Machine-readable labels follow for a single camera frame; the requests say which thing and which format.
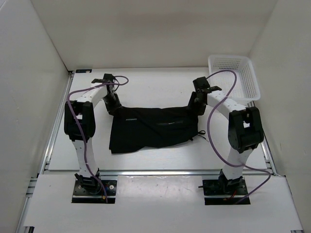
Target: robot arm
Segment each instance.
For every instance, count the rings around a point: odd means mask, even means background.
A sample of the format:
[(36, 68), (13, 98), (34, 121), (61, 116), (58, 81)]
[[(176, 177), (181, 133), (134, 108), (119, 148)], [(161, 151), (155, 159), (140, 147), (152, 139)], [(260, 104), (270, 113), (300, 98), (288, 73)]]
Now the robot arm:
[[(206, 77), (194, 80), (193, 84), (196, 91), (191, 95), (188, 109), (194, 114), (203, 115), (206, 105), (214, 107), (225, 98), (219, 87), (210, 87)], [(245, 165), (249, 155), (264, 138), (258, 108), (245, 107), (232, 99), (226, 99), (217, 110), (229, 121), (228, 140), (231, 149), (227, 161), (234, 165)], [(219, 184), (225, 193), (232, 192), (240, 185), (243, 168), (225, 164), (219, 176)]]
[(81, 187), (87, 190), (98, 189), (98, 182), (93, 178), (91, 173), (99, 178), (99, 169), (96, 166), (92, 146), (92, 137), (94, 136), (96, 129), (94, 108), (101, 100), (105, 101), (107, 111), (111, 115), (114, 115), (116, 109), (122, 107), (118, 95), (113, 90), (113, 83), (115, 80), (116, 79), (112, 74), (105, 74), (103, 79), (94, 79), (91, 87), (95, 87), (101, 83), (112, 84), (91, 89), (85, 92), (77, 100), (70, 101), (86, 138), (87, 160), (85, 160), (84, 157), (85, 145), (82, 135), (69, 109), (68, 103), (65, 104), (65, 134), (69, 135), (70, 140), (74, 144), (80, 167), (79, 174), (75, 174), (75, 176), (80, 182)]

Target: white tabletop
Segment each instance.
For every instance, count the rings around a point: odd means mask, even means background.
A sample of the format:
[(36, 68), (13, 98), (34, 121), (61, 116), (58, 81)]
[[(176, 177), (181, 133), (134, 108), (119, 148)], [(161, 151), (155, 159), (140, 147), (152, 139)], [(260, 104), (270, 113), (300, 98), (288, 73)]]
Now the white tabletop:
[[(130, 79), (127, 85), (120, 86), (117, 90), (123, 106), (165, 108), (186, 106), (191, 92), (194, 91), (192, 81), (207, 76), (208, 68), (93, 69), (91, 73), (76, 73), (70, 90), (87, 88), (93, 79), (101, 79), (105, 73), (123, 75)], [(80, 95), (72, 95), (71, 100)], [(207, 106), (204, 116), (199, 116), (199, 131), (206, 131), (207, 117), (211, 109)], [(96, 132), (93, 149), (100, 170), (197, 170), (223, 167), (209, 142), (200, 137), (169, 148), (141, 149), (134, 153), (113, 155), (108, 148), (113, 117), (108, 114), (103, 101), (96, 106), (94, 112)], [(228, 121), (216, 111), (211, 121), (211, 134), (224, 158), (227, 158), (230, 150), (227, 133)], [(250, 155), (247, 164), (266, 168), (260, 145)], [(64, 133), (63, 120), (52, 151), (49, 170), (79, 170), (74, 146)]]
[[(249, 190), (266, 176), (245, 176)], [(205, 206), (202, 178), (118, 177), (115, 204), (71, 203), (75, 177), (40, 175), (25, 219), (34, 233), (290, 233), (301, 224), (286, 178), (272, 177), (250, 205)]]

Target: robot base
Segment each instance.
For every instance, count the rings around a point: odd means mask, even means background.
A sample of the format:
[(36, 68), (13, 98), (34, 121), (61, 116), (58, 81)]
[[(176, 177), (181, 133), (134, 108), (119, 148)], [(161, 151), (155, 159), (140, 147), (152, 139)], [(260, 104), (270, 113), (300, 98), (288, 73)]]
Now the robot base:
[[(247, 192), (245, 180), (241, 180), (239, 187), (236, 188), (234, 197), (230, 198), (233, 193), (225, 193), (219, 185), (218, 180), (203, 180), (205, 205), (232, 205), (242, 199)], [(238, 205), (249, 205), (249, 198), (245, 198)]]
[[(116, 180), (102, 180), (106, 187), (108, 196), (107, 204), (114, 204), (116, 202), (117, 181)], [(91, 193), (80, 186), (78, 180), (75, 181), (71, 203), (101, 203), (106, 204), (104, 193), (102, 190), (97, 193)]]

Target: black garment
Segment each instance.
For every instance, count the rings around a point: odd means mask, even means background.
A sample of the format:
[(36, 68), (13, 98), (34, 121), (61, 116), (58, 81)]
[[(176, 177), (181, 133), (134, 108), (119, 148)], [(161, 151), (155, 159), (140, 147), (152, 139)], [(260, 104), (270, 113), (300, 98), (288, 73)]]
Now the black garment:
[(186, 107), (116, 110), (110, 135), (111, 153), (135, 152), (143, 147), (168, 147), (198, 134), (198, 116)]

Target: white plastic basket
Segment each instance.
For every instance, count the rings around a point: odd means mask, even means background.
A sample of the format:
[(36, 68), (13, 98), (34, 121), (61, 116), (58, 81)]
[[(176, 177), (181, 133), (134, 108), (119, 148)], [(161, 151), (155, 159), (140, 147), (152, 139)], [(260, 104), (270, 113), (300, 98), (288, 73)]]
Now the white plastic basket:
[[(230, 69), (237, 73), (237, 83), (230, 98), (246, 105), (260, 99), (260, 91), (251, 60), (243, 56), (211, 55), (208, 57), (209, 74), (222, 69)], [(211, 86), (219, 86), (226, 94), (232, 87), (234, 76), (231, 72), (215, 74), (208, 79)]]

